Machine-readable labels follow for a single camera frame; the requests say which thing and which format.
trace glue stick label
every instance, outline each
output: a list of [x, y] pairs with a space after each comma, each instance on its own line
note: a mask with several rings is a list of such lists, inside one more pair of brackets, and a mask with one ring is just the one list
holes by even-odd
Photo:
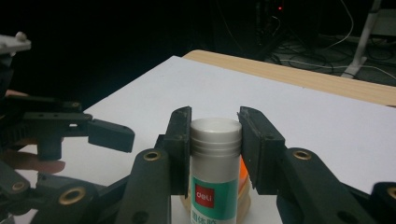
[[207, 183], [191, 178], [191, 223], [235, 223], [238, 180]]

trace white cable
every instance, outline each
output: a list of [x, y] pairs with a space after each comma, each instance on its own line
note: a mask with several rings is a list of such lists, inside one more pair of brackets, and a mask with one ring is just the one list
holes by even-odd
[[[348, 67], [347, 65], [330, 67], [330, 66], [323, 66], [323, 65], [312, 64], [312, 63], [303, 63], [303, 62], [298, 62], [298, 61], [294, 61], [294, 60], [286, 60], [286, 59], [283, 59], [283, 60], [280, 60], [280, 61], [281, 62], [300, 63], [300, 64], [305, 64], [305, 65], [321, 67], [321, 68], [330, 68], [330, 69], [333, 69], [333, 68], [347, 68]], [[390, 77], [392, 77], [393, 79], [396, 80], [396, 76], [394, 76], [391, 73], [388, 73], [388, 72], [386, 72], [386, 71], [384, 71], [384, 70], [382, 70], [380, 68], [377, 68], [377, 67], [374, 67], [374, 66], [368, 66], [368, 65], [364, 65], [362, 67], [363, 68], [374, 68], [374, 69], [376, 69], [376, 70], [378, 70], [378, 71], [380, 71], [380, 72], [382, 72], [382, 73], [384, 73], [384, 74], [386, 74], [386, 75], [388, 75], [388, 76], [390, 76]]]
[[341, 3], [343, 4], [344, 8], [346, 9], [346, 13], [347, 13], [347, 15], [348, 15], [349, 18], [350, 18], [350, 30], [349, 30], [349, 33], [347, 33], [347, 35], [346, 35], [344, 38], [342, 38], [341, 40], [339, 40], [339, 41], [337, 41], [337, 42], [331, 44], [329, 47], [327, 47], [327, 48], [325, 48], [325, 49], [332, 48], [332, 47], [334, 47], [335, 45], [337, 45], [337, 44], [339, 44], [339, 43], [345, 41], [346, 39], [348, 39], [349, 36], [350, 36], [350, 34], [352, 34], [353, 27], [355, 26], [355, 22], [353, 21], [352, 15], [350, 15], [349, 10], [347, 9], [347, 5], [345, 4], [344, 0], [340, 0], [340, 1], [341, 1]]

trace green label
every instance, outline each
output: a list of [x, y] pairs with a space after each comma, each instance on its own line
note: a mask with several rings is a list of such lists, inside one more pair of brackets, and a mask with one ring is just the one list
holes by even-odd
[[201, 214], [225, 220], [236, 216], [238, 179], [226, 183], [207, 183], [191, 178], [191, 204]]

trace deli logo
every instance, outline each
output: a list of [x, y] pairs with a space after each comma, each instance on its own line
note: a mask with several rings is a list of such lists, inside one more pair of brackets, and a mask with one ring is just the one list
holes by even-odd
[[213, 208], [215, 206], [215, 190], [195, 184], [195, 201], [201, 206]]

